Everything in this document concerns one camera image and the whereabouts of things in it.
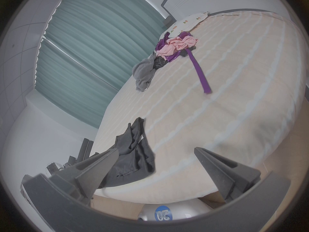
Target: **green curtain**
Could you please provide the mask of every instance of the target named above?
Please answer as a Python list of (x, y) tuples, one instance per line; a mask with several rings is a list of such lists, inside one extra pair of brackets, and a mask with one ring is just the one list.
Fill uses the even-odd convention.
[(163, 21), (145, 0), (63, 0), (44, 35), (56, 47), (42, 42), (35, 88), (98, 128), (133, 66), (154, 50)]

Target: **pink clothing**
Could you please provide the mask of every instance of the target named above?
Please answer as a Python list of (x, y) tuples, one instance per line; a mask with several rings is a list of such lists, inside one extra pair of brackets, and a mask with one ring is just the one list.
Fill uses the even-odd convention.
[(166, 45), (163, 46), (161, 50), (158, 50), (157, 56), (161, 56), (166, 60), (166, 56), (172, 56), (174, 53), (190, 48), (194, 46), (197, 42), (197, 39), (194, 39), (193, 36), (186, 36), (183, 40), (180, 37), (170, 38), (166, 41)]

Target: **curtain fold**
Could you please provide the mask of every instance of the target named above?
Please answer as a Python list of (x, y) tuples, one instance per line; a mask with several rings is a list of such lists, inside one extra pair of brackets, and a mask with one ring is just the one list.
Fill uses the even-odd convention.
[(154, 50), (163, 21), (145, 0), (63, 0), (44, 36), (80, 65), (43, 41), (35, 88), (98, 128), (133, 66)]

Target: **beige bedding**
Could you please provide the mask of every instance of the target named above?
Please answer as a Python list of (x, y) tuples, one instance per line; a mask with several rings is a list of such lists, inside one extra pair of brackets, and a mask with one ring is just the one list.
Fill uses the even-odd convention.
[(106, 109), (92, 152), (103, 152), (129, 122), (145, 118), (155, 154), (153, 175), (96, 195), (136, 203), (172, 203), (217, 191), (196, 159), (204, 147), (249, 166), (269, 156), (299, 113), (308, 63), (289, 20), (243, 11), (208, 17), (191, 31), (192, 52), (213, 93), (203, 93), (189, 57), (159, 69), (145, 92), (131, 77)]

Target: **purple strap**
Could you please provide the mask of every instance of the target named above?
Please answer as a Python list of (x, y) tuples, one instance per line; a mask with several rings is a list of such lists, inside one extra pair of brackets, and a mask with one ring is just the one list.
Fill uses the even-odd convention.
[(212, 91), (211, 91), (211, 87), (209, 86), (207, 80), (206, 80), (206, 77), (203, 73), (203, 70), (201, 69), (200, 65), (198, 64), (198, 62), (196, 61), (195, 57), (193, 56), (192, 52), (189, 50), (189, 49), (186, 49), (194, 67), (195, 67), (195, 70), (197, 72), (197, 75), (201, 81), (201, 84), (202, 84), (202, 87), (204, 89), (204, 93), (206, 94), (211, 94)]

